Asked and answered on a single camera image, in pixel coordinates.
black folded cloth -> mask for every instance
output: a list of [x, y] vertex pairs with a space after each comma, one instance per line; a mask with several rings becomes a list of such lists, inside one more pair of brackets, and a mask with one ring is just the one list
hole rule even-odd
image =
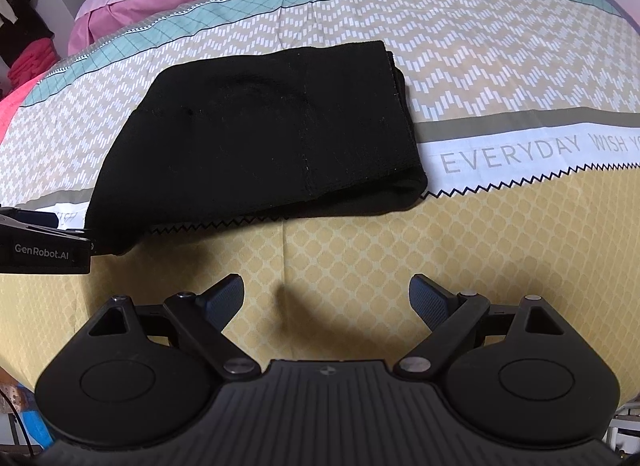
[[107, 154], [85, 227], [377, 215], [426, 186], [382, 42], [229, 56], [156, 78]]

yellow bed sheet section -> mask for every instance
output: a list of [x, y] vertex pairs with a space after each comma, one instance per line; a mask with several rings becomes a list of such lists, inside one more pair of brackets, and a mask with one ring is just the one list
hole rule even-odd
[[285, 221], [146, 239], [88, 276], [0, 276], [0, 366], [33, 388], [110, 295], [159, 303], [242, 275], [225, 333], [273, 358], [398, 359], [428, 334], [408, 301], [422, 272], [495, 303], [542, 295], [640, 390], [640, 171], [587, 171], [381, 217]]

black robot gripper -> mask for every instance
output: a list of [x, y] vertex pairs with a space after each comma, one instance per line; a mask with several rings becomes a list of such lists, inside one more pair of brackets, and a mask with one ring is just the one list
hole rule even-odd
[[[258, 363], [222, 334], [244, 287], [229, 275], [162, 305], [111, 298], [42, 373], [51, 465], [613, 466], [601, 439], [620, 388], [543, 298], [491, 305], [420, 274], [431, 329], [382, 360]], [[504, 340], [484, 345], [487, 336]], [[165, 337], [169, 346], [149, 340]]]

hanging clothes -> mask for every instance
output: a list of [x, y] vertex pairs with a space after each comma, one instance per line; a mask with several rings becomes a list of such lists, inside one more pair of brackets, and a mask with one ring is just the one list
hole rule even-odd
[[53, 38], [31, 1], [0, 0], [0, 58], [8, 67], [32, 42]]

red towel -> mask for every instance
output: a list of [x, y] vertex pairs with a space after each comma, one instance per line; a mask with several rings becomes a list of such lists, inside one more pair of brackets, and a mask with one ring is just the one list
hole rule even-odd
[[20, 57], [9, 70], [7, 77], [11, 81], [12, 87], [17, 88], [49, 70], [59, 60], [60, 58], [51, 39], [36, 40], [20, 54]]

